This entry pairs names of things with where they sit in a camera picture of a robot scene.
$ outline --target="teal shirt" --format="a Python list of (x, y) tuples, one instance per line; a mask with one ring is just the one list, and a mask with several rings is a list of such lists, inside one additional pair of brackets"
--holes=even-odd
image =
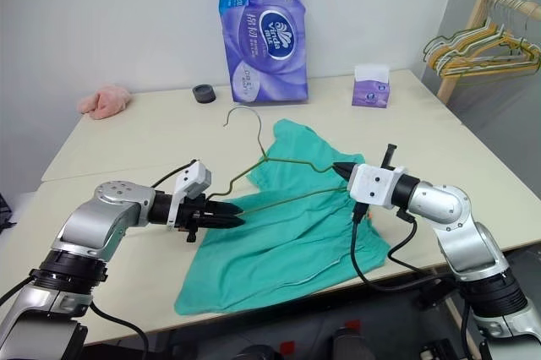
[[(311, 161), (325, 168), (336, 161), (364, 162), (329, 146), (311, 128), (282, 119), (274, 126), (269, 157)], [(260, 192), (229, 202), (243, 210), (326, 188), (346, 187), (333, 170), (269, 161), (249, 180)], [(179, 314), (234, 312), (282, 303), (356, 276), (349, 258), (354, 201), (347, 191), (316, 194), (243, 216), (246, 223), (209, 230), (175, 302)], [(370, 220), (359, 225), (357, 260), (363, 272), (383, 265), (389, 245)]]

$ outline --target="black tape roll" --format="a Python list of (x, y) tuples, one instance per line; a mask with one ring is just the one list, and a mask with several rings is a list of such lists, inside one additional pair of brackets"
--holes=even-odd
[(195, 100), (199, 104), (208, 104), (216, 99), (216, 94), (214, 93), (212, 85), (197, 85), (192, 89), (192, 92), (194, 92)]

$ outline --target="purple packaging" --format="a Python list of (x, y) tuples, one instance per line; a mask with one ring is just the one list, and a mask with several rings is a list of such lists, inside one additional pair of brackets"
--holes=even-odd
[(219, 10), (233, 100), (306, 100), (300, 0), (220, 0)]
[(389, 67), (384, 64), (359, 64), (355, 67), (353, 106), (387, 108)]

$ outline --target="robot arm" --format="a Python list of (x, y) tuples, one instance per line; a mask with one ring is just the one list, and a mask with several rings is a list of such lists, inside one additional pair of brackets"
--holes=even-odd
[[(422, 216), (434, 229), (461, 295), (470, 303), (489, 344), (498, 338), (529, 335), (536, 341), (521, 346), (536, 357), (520, 358), (541, 358), (538, 311), (524, 296), (489, 230), (474, 221), (468, 196), (459, 188), (433, 186), (408, 176), (404, 167), (390, 166), (395, 148), (389, 145), (382, 167), (335, 163), (335, 171), (349, 180), (350, 196), (361, 204), (396, 206)], [(488, 358), (508, 358), (492, 356)]]
[(72, 318), (85, 315), (129, 227), (163, 224), (194, 242), (199, 227), (242, 225), (236, 205), (205, 199), (209, 186), (210, 171), (199, 161), (180, 173), (173, 195), (124, 181), (99, 185), (68, 218), (0, 324), (0, 360), (78, 358), (87, 329)]

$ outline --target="black cable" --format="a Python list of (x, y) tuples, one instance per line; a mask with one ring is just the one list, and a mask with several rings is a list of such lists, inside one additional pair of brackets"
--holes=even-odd
[(470, 316), (470, 304), (468, 301), (464, 301), (464, 309), (462, 310), (462, 325), (460, 327), (460, 340), (462, 342), (462, 350), (467, 360), (473, 360), (470, 348), (467, 346), (467, 319)]
[(419, 273), (421, 275), (427, 275), (428, 272), (426, 272), (424, 270), (421, 270), (421, 269), (415, 267), (414, 265), (409, 265), (408, 263), (405, 263), (405, 262), (403, 262), (403, 261), (401, 261), (399, 259), (395, 259), (394, 257), (392, 257), (392, 255), (394, 253), (396, 253), (396, 251), (398, 251), (399, 249), (406, 246), (413, 239), (413, 237), (415, 236), (415, 233), (417, 233), (417, 221), (415, 221), (415, 219), (413, 219), (412, 220), (412, 230), (409, 232), (409, 234), (407, 235), (407, 237), (404, 240), (402, 240), (394, 248), (391, 248), (389, 250), (389, 253), (387, 253), (387, 259), (389, 259), (390, 261), (394, 261), (395, 263), (397, 263), (399, 265), (402, 265), (402, 266), (408, 268), (409, 270), (413, 270), (416, 273)]
[(103, 318), (103, 319), (106, 319), (110, 322), (114, 322), (115, 324), (119, 324), (119, 325), (122, 325), (122, 326), (126, 326), (127, 328), (130, 328), (131, 330), (134, 330), (135, 333), (137, 333), (139, 335), (139, 337), (141, 338), (141, 340), (143, 341), (143, 355), (141, 356), (141, 360), (145, 360), (146, 359), (146, 355), (148, 354), (149, 352), (149, 338), (147, 337), (146, 333), (144, 331), (142, 331), (141, 329), (139, 329), (137, 326), (135, 326), (134, 324), (130, 324), (128, 321), (126, 320), (122, 320), (122, 319), (119, 319), (119, 318), (115, 318), (114, 316), (111, 316), (109, 314), (106, 314), (105, 312), (102, 312), (94, 302), (92, 302), (90, 304), (90, 309), (92, 309), (94, 311), (94, 313), (96, 315), (98, 315), (99, 317)]
[(177, 174), (178, 172), (181, 172), (182, 170), (186, 170), (188, 167), (190, 167), (192, 164), (194, 164), (197, 160), (192, 160), (189, 164), (186, 164), (182, 167), (179, 167), (179, 168), (175, 168), (172, 172), (169, 172), (168, 174), (166, 174), (165, 176), (163, 176), (162, 178), (160, 178), (158, 181), (156, 181), (155, 183), (153, 183), (151, 185), (152, 188), (156, 188), (158, 185), (160, 185), (161, 183), (163, 183), (164, 181), (166, 181), (170, 176), (174, 176), (175, 174)]
[(11, 290), (9, 290), (5, 294), (3, 294), (2, 297), (0, 298), (0, 307), (2, 305), (4, 305), (6, 303), (6, 301), (8, 301), (18, 290), (20, 290), (23, 286), (25, 286), (26, 284), (28, 284), (32, 280), (34, 280), (33, 277), (26, 277), (19, 284), (14, 286)]
[(430, 282), (430, 281), (434, 281), (434, 280), (442, 280), (442, 279), (447, 279), (447, 278), (453, 278), (453, 275), (450, 274), (450, 273), (446, 273), (446, 274), (433, 274), (433, 275), (427, 275), (419, 280), (415, 280), (415, 281), (410, 281), (410, 282), (407, 282), (407, 283), (404, 283), (400, 286), (379, 286), (377, 284), (374, 284), (372, 281), (370, 281), (368, 278), (366, 278), (363, 274), (363, 272), (361, 271), (361, 269), (359, 269), (358, 267), (358, 264), (357, 264), (357, 259), (355, 258), (355, 245), (357, 244), (357, 227), (358, 227), (358, 223), (357, 221), (355, 221), (353, 223), (353, 227), (352, 227), (352, 242), (351, 242), (351, 247), (350, 247), (350, 250), (349, 250), (349, 255), (351, 257), (351, 260), (352, 260), (352, 264), (353, 264), (353, 268), (355, 269), (355, 271), (357, 271), (357, 275), (360, 277), (361, 280), (363, 280), (363, 282), (375, 289), (376, 291), (380, 291), (380, 292), (404, 292), (404, 291), (409, 291), (409, 290), (415, 290), (415, 289), (419, 289), (421, 286), (424, 286), (426, 283)]

